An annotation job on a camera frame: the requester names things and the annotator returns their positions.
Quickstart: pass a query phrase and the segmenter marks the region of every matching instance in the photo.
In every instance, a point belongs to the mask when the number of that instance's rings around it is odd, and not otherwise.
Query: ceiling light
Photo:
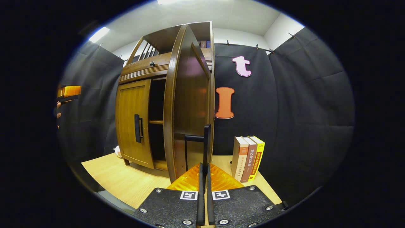
[[[178,0],[157,0],[159,5],[177,2]]]
[[[110,29],[106,28],[106,27],[102,27],[99,31],[97,31],[92,37],[90,37],[89,41],[95,43],[97,42],[101,37],[103,37],[105,34],[107,34],[107,32]]]

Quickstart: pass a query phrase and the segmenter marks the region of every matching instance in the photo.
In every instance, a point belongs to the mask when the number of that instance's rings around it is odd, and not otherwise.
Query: wooden cabinet
[[[211,48],[199,47],[209,40]],[[134,61],[142,42],[143,53]],[[117,91],[116,128],[125,164],[167,170],[171,182],[203,161],[204,135],[214,121],[214,48],[211,22],[163,29],[140,39],[123,68]]]

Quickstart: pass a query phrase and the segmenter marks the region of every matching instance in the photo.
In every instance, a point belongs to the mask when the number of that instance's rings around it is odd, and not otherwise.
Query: wooden table
[[[231,155],[215,155],[212,158],[214,165],[229,174],[231,173],[230,161],[232,161]],[[153,170],[132,162],[126,166],[123,159],[117,157],[115,153],[82,162],[82,165],[109,193],[134,208],[138,208],[154,188],[166,188],[170,185],[167,171]],[[253,181],[242,184],[256,185],[274,204],[281,203],[281,199],[260,172]]]

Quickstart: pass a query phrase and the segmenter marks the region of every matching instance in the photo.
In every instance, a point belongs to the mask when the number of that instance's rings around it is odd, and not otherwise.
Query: cabinet door
[[[122,157],[154,168],[148,130],[150,85],[147,79],[118,86],[115,126]]]
[[[184,135],[204,135],[209,123],[209,72],[189,25],[182,25],[173,46],[164,94],[164,150],[170,181],[203,162],[204,145],[187,142]]]

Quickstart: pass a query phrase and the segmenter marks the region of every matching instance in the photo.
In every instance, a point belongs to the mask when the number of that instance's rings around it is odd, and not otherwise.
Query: black door handle
[[[141,129],[139,129],[139,120],[141,120]],[[138,114],[135,114],[135,140],[136,142],[141,142],[143,138],[143,118],[139,118]]]

